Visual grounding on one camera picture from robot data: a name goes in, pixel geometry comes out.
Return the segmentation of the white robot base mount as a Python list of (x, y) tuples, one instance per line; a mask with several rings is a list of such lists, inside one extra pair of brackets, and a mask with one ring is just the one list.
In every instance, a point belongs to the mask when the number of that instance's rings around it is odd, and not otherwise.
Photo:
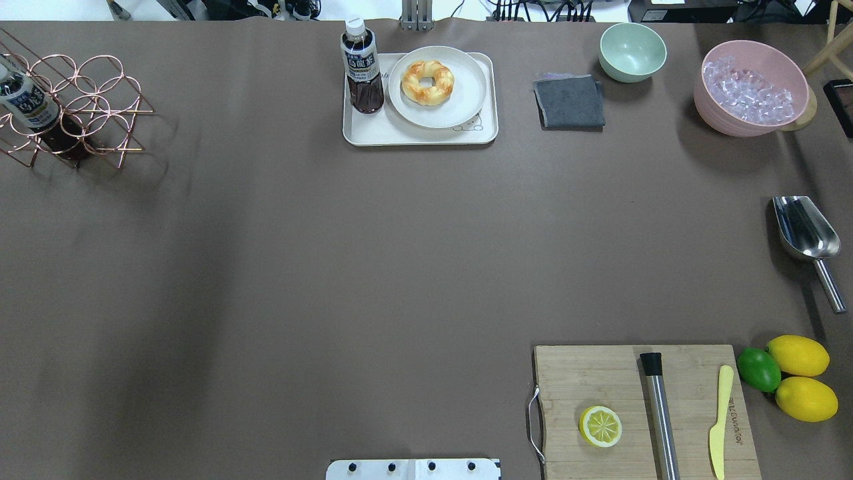
[(502, 479), (498, 459), (339, 459), (326, 479)]

